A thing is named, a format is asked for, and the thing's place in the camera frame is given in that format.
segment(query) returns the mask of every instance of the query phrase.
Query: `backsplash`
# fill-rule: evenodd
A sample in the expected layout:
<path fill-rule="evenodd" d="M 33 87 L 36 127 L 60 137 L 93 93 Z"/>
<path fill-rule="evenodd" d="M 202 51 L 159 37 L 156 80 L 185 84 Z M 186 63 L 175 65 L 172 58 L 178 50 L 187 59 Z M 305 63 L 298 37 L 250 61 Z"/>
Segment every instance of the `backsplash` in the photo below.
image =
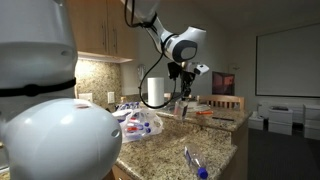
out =
<path fill-rule="evenodd" d="M 108 92 L 114 92 L 115 102 L 120 101 L 120 64 L 78 59 L 75 76 L 76 92 L 92 93 L 93 102 L 114 111 L 115 104 L 108 104 Z"/>

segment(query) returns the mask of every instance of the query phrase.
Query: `chair back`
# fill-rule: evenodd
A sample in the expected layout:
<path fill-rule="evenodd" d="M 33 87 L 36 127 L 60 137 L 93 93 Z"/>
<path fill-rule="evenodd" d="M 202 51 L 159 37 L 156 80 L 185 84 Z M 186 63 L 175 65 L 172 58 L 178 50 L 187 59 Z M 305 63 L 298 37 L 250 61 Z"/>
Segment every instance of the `chair back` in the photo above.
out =
<path fill-rule="evenodd" d="M 212 107 L 244 110 L 244 97 L 225 95 L 199 95 L 198 104 L 207 104 Z"/>

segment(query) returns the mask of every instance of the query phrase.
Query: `floor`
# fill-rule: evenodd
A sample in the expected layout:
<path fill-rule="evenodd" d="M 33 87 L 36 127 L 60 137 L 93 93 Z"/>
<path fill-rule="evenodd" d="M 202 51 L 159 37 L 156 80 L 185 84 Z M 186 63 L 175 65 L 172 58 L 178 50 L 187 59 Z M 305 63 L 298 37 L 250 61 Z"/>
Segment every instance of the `floor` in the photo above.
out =
<path fill-rule="evenodd" d="M 303 126 L 292 135 L 249 129 L 249 180 L 320 180 L 320 141 L 303 137 Z"/>

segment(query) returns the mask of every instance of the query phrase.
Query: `paper towel roll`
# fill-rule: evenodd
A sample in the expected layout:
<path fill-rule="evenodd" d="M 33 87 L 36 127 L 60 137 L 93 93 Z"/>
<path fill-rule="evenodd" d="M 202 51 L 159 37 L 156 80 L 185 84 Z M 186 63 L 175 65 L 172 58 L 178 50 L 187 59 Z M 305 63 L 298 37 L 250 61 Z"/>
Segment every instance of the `paper towel roll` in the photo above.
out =
<path fill-rule="evenodd" d="M 148 104 L 160 106 L 164 103 L 164 79 L 161 77 L 148 78 Z"/>

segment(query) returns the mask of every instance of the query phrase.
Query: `black band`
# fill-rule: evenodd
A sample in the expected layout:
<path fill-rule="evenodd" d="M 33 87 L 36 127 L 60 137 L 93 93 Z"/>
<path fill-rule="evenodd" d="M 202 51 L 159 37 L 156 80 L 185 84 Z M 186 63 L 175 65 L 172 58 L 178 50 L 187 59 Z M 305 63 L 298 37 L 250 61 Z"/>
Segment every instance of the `black band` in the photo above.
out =
<path fill-rule="evenodd" d="M 28 84 L 23 88 L 13 89 L 0 89 L 0 97 L 12 97 L 12 96 L 36 96 L 38 94 L 50 93 L 55 91 L 61 91 L 73 87 L 76 84 L 76 78 L 56 85 L 51 86 L 38 86 L 36 84 Z"/>

